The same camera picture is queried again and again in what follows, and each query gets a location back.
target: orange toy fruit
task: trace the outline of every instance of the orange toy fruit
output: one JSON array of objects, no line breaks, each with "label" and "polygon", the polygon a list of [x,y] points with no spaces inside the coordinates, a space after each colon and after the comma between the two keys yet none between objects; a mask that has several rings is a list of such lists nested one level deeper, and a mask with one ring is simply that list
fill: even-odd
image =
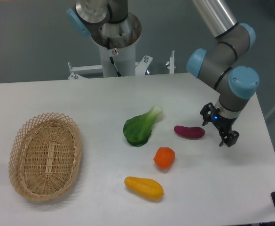
[{"label": "orange toy fruit", "polygon": [[157,166],[166,170],[173,164],[175,160],[175,152],[169,147],[160,147],[153,160]]}]

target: white table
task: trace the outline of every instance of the white table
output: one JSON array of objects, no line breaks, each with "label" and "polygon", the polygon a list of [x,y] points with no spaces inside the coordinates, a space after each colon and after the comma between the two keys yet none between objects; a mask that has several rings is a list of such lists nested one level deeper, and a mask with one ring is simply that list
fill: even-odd
[{"label": "white table", "polygon": [[[201,126],[202,107],[218,93],[189,73],[0,84],[0,226],[224,226],[275,221],[275,153],[255,96],[233,129],[231,148],[219,147],[210,123],[205,136],[177,136],[175,125]],[[164,109],[149,142],[131,147],[125,121],[153,105]],[[38,114],[58,112],[79,125],[84,142],[73,189],[50,203],[33,203],[16,193],[8,161],[22,125]],[[176,152],[163,173],[153,157],[161,146]],[[124,185],[127,176],[152,178],[163,199],[149,202]]]}]

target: metal bolt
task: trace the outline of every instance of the metal bolt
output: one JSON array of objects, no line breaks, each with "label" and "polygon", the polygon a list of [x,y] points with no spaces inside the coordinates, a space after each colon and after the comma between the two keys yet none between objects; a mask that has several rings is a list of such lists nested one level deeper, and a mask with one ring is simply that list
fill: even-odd
[{"label": "metal bolt", "polygon": [[72,70],[72,66],[71,66],[70,61],[69,61],[69,62],[67,62],[67,64],[68,64],[68,68],[69,68],[69,70],[71,71],[71,70]]},{"label": "metal bolt", "polygon": [[145,61],[145,63],[146,63],[146,62],[148,62],[148,60],[149,60],[149,56],[148,56],[148,55],[145,55],[144,59],[145,59],[145,60],[144,60],[144,61]]},{"label": "metal bolt", "polygon": [[146,72],[145,72],[145,75],[150,75],[151,72],[149,71],[149,69],[147,68]]},{"label": "metal bolt", "polygon": [[170,70],[170,61],[168,60],[165,64],[165,68],[169,71]]}]

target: yellow fruit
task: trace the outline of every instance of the yellow fruit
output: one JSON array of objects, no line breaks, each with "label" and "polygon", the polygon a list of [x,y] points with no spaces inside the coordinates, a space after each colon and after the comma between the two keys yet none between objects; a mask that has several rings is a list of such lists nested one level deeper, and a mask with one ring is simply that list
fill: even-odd
[{"label": "yellow fruit", "polygon": [[148,178],[127,177],[125,185],[136,194],[150,200],[159,200],[164,194],[162,186]]}]

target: woven basket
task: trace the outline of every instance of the woven basket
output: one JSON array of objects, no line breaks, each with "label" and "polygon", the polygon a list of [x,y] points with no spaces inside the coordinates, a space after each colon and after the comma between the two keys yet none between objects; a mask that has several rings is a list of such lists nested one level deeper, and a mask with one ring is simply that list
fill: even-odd
[{"label": "woven basket", "polygon": [[47,113],[30,119],[13,144],[9,162],[12,186],[32,201],[62,195],[77,177],[81,147],[79,128],[68,116]]}]

